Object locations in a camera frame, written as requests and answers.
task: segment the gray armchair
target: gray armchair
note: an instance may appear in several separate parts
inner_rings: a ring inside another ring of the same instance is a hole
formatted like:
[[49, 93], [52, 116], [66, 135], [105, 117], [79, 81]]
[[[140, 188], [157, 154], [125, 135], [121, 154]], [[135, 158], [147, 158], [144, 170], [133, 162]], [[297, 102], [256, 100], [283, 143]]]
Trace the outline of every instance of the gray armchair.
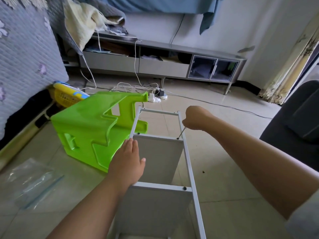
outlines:
[[260, 139], [319, 171], [319, 80], [302, 84]]

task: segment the lime green plastic furniture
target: lime green plastic furniture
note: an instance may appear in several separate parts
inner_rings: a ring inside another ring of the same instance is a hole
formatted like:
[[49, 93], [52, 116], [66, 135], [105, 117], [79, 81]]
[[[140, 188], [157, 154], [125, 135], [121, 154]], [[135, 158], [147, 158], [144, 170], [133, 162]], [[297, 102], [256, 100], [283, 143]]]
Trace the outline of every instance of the lime green plastic furniture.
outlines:
[[[108, 171], [114, 153], [130, 136], [135, 103], [148, 94], [97, 92], [51, 117], [66, 153], [97, 169]], [[111, 108], [119, 105], [120, 116]], [[135, 132], [146, 133], [147, 122], [138, 121]]]

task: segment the plastic zip bag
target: plastic zip bag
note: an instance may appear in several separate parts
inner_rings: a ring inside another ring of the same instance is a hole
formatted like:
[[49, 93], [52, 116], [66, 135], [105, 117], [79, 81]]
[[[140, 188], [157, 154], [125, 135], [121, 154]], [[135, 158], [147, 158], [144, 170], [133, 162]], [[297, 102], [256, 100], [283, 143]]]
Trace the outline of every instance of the plastic zip bag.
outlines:
[[48, 192], [63, 175], [33, 158], [0, 175], [0, 200], [28, 208]]

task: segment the curtain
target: curtain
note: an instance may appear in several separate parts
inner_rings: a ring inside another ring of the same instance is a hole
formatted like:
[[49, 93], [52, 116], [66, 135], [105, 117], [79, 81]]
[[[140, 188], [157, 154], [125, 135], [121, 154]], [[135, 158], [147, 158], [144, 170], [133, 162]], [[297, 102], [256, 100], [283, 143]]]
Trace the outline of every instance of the curtain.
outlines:
[[283, 104], [319, 43], [319, 13], [308, 23], [279, 73], [259, 92], [269, 103]]

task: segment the black baseboard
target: black baseboard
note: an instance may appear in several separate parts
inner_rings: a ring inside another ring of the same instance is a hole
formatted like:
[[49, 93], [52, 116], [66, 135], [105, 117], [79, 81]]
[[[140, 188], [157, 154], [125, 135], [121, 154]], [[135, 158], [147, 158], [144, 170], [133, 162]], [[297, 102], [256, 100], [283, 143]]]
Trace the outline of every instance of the black baseboard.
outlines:
[[255, 95], [258, 95], [261, 91], [261, 88], [258, 88], [257, 86], [254, 86], [253, 84], [243, 80], [236, 81], [234, 84], [232, 84], [232, 86], [245, 88], [246, 90], [250, 91]]
[[21, 132], [51, 102], [50, 93], [45, 89], [32, 96], [20, 110], [12, 114], [5, 125], [4, 137], [0, 140], [0, 149], [6, 146], [11, 139]]

